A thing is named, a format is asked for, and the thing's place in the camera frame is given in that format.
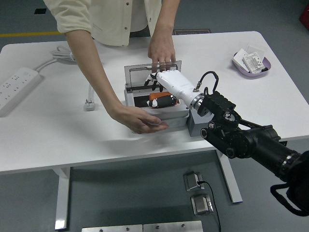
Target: table leg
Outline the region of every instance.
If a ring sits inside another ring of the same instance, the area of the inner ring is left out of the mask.
[[[59,176],[55,230],[61,230],[67,227],[70,167],[53,170]]]
[[[242,197],[236,179],[234,177],[230,161],[228,160],[228,157],[219,150],[216,150],[216,152],[232,202],[233,203],[242,202]]]

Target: black cable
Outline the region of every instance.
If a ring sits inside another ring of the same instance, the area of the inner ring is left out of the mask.
[[[220,218],[219,218],[219,214],[218,214],[216,202],[215,202],[215,200],[214,200],[214,194],[213,194],[211,185],[210,185],[208,182],[204,181],[204,180],[202,180],[202,181],[197,181],[197,184],[198,184],[198,185],[201,185],[201,184],[204,184],[204,183],[205,183],[205,184],[208,184],[209,188],[211,189],[211,194],[212,194],[212,198],[213,198],[213,204],[214,204],[214,207],[215,207],[215,209],[216,209],[216,213],[217,213],[217,217],[218,217],[218,222],[219,222],[219,232],[221,232]]]
[[[219,77],[218,77],[218,75],[216,74],[216,72],[214,72],[214,71],[208,71],[208,72],[204,73],[204,75],[202,75],[202,77],[201,77],[201,79],[200,79],[199,82],[200,82],[200,84],[201,84],[202,81],[203,81],[203,79],[204,79],[204,77],[205,77],[207,74],[209,74],[209,73],[213,74],[214,78],[216,79],[216,82],[215,82],[215,84],[214,84],[214,86],[213,86],[213,89],[212,89],[212,93],[214,93],[214,91],[215,91],[216,88],[217,88],[218,82],[219,82]],[[205,91],[207,92],[207,95],[208,95],[208,88],[207,88],[207,87],[206,87],[205,90],[204,90],[204,94],[205,94]]]

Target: black strap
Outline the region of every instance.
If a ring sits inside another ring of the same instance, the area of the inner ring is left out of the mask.
[[[285,199],[285,197],[283,197],[281,194],[277,193],[277,191],[276,191],[278,189],[283,189],[283,188],[286,189],[288,187],[289,187],[289,184],[287,184],[287,183],[281,184],[281,185],[273,185],[272,187],[270,187],[270,192],[277,199],[277,201],[280,202],[280,204],[282,204],[291,213],[293,213],[297,216],[301,216],[301,217],[309,216],[309,213],[293,208],[288,203],[288,201]]]

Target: white cable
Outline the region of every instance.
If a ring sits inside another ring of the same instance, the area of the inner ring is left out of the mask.
[[[50,59],[49,61],[46,61],[46,62],[44,62],[44,63],[38,65],[38,66],[35,67],[33,70],[35,70],[35,71],[38,72],[40,69],[44,68],[45,66],[50,65],[50,64],[55,63],[55,62],[57,62],[57,60],[54,59],[54,58],[52,58],[52,59]]]
[[[47,65],[55,63],[57,62],[57,59],[76,62],[73,53],[69,49],[63,46],[57,46],[57,50],[51,51],[50,54],[53,55],[53,58],[35,67],[34,70],[38,71],[39,69],[42,69]]]
[[[55,63],[58,60],[72,61],[72,62],[76,63],[76,60],[75,60],[73,53],[69,49],[67,49],[66,47],[59,45],[59,46],[57,46],[57,50],[51,51],[50,54],[53,55],[53,58],[42,63],[42,64],[40,64],[39,66],[34,68],[34,70],[39,71],[40,69],[46,67],[47,65]],[[89,84],[88,99],[86,99],[86,103],[85,103],[85,106],[84,106],[86,111],[93,111],[95,109],[95,103],[94,103],[93,97],[94,97],[94,90],[93,90],[92,86]]]
[[[73,53],[63,46],[57,46],[57,51],[51,51],[50,54],[53,55],[54,59],[62,59],[76,62]]]

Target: power strip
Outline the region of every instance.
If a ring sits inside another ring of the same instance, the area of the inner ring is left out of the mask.
[[[0,117],[8,114],[40,82],[37,71],[20,68],[0,85]]]

